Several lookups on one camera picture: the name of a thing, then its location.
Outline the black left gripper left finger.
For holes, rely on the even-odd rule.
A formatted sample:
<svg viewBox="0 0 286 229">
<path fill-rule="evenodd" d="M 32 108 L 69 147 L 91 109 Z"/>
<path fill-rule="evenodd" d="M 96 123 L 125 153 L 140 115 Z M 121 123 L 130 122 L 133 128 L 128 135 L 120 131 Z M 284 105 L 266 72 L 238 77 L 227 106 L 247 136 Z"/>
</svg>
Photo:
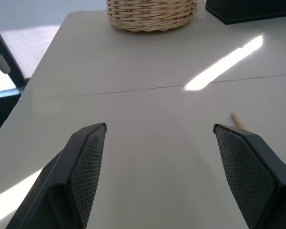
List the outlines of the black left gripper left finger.
<svg viewBox="0 0 286 229">
<path fill-rule="evenodd" d="M 41 170 L 6 229 L 86 229 L 106 132 L 106 123 L 98 123 L 73 133 Z"/>
</svg>

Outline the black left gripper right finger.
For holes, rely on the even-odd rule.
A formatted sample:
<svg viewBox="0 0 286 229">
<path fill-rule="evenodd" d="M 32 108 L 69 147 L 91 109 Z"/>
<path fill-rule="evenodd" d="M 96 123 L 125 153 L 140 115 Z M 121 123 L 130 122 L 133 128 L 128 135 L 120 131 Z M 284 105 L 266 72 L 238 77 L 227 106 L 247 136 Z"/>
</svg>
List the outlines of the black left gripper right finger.
<svg viewBox="0 0 286 229">
<path fill-rule="evenodd" d="M 259 136 L 215 124 L 225 176 L 249 229 L 286 229 L 286 164 Z"/>
</svg>

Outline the wooden chopstick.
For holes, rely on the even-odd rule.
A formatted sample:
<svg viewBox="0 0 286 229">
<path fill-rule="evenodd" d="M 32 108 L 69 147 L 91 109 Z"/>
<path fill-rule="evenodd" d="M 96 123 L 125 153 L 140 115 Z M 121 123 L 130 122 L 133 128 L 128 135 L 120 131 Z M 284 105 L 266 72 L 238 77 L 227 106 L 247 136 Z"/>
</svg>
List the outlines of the wooden chopstick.
<svg viewBox="0 0 286 229">
<path fill-rule="evenodd" d="M 237 128 L 245 129 L 240 118 L 235 113 L 231 113 L 231 119 L 233 120 L 233 122 Z"/>
</svg>

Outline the black flat tray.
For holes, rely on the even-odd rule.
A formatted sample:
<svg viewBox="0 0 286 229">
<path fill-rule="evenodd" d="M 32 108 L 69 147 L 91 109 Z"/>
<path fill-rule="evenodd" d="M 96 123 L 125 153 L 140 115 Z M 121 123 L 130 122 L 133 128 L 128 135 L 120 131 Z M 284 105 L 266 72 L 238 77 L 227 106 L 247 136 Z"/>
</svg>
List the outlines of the black flat tray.
<svg viewBox="0 0 286 229">
<path fill-rule="evenodd" d="M 205 9 L 229 25 L 286 17 L 286 0 L 206 0 Z"/>
</svg>

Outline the woven wicker basket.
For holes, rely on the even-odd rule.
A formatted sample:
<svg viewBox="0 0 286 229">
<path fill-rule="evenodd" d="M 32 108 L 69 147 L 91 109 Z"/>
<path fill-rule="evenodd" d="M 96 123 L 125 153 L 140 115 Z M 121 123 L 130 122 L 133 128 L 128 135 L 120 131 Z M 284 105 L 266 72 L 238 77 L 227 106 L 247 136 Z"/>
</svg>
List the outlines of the woven wicker basket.
<svg viewBox="0 0 286 229">
<path fill-rule="evenodd" d="M 112 26 L 131 32 L 168 31 L 187 25 L 197 0 L 107 0 Z"/>
</svg>

